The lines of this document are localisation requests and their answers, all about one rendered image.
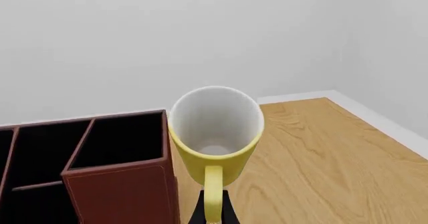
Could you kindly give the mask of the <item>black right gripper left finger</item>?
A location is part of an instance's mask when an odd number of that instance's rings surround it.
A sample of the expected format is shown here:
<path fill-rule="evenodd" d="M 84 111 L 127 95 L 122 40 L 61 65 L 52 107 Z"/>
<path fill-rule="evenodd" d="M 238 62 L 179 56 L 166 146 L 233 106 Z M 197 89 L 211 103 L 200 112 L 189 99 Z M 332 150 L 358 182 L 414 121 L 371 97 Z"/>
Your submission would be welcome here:
<path fill-rule="evenodd" d="M 191 215 L 188 224 L 205 224 L 205 210 L 204 210 L 204 190 L 199 192 L 196 207 Z"/>

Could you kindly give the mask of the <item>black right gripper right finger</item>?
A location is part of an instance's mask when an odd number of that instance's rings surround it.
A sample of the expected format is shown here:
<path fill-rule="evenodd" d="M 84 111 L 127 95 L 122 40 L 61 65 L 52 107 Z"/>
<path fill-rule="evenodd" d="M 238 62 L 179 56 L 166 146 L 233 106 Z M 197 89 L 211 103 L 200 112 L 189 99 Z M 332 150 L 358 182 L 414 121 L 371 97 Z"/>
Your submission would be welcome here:
<path fill-rule="evenodd" d="M 221 224 L 240 224 L 227 190 L 223 190 Z"/>

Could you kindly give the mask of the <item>yellow and white mug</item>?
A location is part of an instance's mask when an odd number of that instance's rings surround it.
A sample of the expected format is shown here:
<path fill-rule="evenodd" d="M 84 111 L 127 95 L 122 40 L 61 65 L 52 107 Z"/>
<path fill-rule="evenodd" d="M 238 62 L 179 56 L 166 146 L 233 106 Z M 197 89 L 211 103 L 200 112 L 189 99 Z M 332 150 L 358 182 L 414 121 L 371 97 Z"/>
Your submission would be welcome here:
<path fill-rule="evenodd" d="M 168 115 L 169 133 L 190 177 L 203 187 L 204 224 L 223 224 L 223 192 L 240 176 L 265 127 L 259 105 L 223 86 L 186 93 Z"/>

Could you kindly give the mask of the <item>red-brown desk caddy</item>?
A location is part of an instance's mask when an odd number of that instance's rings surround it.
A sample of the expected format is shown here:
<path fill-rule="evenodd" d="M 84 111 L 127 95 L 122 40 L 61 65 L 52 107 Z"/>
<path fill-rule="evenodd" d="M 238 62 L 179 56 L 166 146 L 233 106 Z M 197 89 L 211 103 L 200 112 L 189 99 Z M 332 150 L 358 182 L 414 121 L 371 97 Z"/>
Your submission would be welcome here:
<path fill-rule="evenodd" d="M 0 127 L 0 224 L 180 224 L 166 112 Z"/>

